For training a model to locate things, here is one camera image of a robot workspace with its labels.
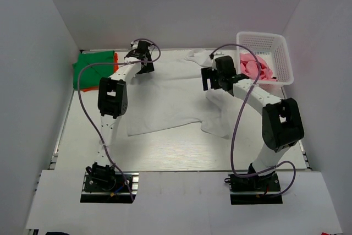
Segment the white t shirt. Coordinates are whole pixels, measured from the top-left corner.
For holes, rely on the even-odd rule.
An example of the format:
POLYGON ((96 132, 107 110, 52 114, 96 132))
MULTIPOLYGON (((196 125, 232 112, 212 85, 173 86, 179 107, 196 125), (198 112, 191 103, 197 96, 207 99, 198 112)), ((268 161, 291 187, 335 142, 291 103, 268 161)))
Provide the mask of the white t shirt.
POLYGON ((199 123, 205 133, 225 138, 230 128, 214 91, 204 91, 201 68, 210 67, 209 50, 194 49, 185 55, 163 54, 154 72, 137 75, 127 85, 125 114, 129 136, 199 123))

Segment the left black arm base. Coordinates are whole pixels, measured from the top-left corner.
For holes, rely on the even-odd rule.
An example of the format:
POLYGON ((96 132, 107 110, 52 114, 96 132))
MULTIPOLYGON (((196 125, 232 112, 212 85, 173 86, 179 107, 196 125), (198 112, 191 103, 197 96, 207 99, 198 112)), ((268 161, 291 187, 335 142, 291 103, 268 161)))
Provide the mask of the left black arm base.
POLYGON ((127 185, 129 185, 133 198, 137 195, 139 185, 139 174, 137 172, 127 173, 125 181, 120 173, 116 173, 110 183, 95 180, 85 173, 82 185, 81 203, 90 204, 132 204, 133 201, 127 185))

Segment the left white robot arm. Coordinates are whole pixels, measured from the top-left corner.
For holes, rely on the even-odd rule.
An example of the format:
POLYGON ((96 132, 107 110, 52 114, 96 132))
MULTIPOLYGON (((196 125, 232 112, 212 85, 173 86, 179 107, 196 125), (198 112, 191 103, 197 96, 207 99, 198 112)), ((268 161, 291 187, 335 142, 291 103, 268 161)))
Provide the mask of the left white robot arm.
POLYGON ((95 126, 100 140, 99 158, 112 166, 113 170, 121 172, 110 156, 109 147, 116 137, 116 132, 122 116, 128 107, 127 84, 137 75, 154 71, 152 59, 153 48, 158 46, 148 39, 136 39, 131 42, 130 50, 120 61, 113 55, 113 72, 102 77, 98 85, 97 107, 100 113, 100 125, 95 126))

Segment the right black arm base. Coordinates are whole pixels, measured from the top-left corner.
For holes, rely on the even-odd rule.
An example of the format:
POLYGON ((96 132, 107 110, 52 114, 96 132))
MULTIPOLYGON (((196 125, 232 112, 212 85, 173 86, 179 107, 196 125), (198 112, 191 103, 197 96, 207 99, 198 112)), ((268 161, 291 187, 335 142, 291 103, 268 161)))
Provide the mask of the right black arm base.
POLYGON ((281 186, 278 175, 273 172, 266 176, 239 178, 230 174, 224 179, 229 185, 232 205, 274 205, 282 204, 281 186))

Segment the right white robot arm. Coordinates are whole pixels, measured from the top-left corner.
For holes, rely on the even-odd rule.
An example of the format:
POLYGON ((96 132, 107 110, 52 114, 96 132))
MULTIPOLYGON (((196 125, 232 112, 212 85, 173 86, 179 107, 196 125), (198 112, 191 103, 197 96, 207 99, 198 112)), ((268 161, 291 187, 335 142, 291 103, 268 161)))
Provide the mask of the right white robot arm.
POLYGON ((245 105, 262 117, 263 147, 248 171, 249 177, 271 174, 288 149, 304 137, 298 103, 282 99, 255 85, 245 74, 237 74, 230 56, 216 58, 213 66, 201 69, 203 90, 221 89, 243 100, 238 118, 245 105))

